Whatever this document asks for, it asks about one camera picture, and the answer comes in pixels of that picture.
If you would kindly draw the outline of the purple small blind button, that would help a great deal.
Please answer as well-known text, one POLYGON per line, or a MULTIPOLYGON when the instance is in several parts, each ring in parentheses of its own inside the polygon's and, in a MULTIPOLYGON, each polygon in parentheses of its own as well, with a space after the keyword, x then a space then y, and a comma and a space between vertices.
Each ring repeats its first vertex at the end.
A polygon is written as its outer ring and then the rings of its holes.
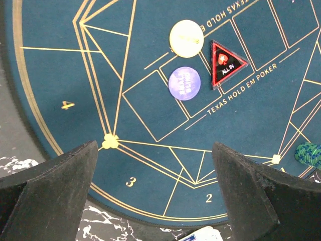
POLYGON ((175 69, 169 77, 168 87, 170 94, 181 101, 194 98, 200 88, 201 79, 198 72, 188 66, 175 69))

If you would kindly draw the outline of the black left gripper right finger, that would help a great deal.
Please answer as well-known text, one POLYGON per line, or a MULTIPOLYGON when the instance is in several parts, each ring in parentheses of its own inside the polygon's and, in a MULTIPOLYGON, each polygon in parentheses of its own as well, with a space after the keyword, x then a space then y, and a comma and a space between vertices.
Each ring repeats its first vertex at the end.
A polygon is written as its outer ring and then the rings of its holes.
POLYGON ((320 240, 320 184, 215 142, 212 157, 235 240, 320 240))

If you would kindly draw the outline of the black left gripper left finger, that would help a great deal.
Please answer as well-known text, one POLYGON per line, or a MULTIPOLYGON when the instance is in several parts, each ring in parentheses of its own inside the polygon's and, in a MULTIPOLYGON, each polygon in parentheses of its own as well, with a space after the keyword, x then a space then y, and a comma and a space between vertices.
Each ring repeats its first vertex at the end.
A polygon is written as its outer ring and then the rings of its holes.
POLYGON ((1 240, 75 240, 98 158, 96 141, 1 178, 1 240))

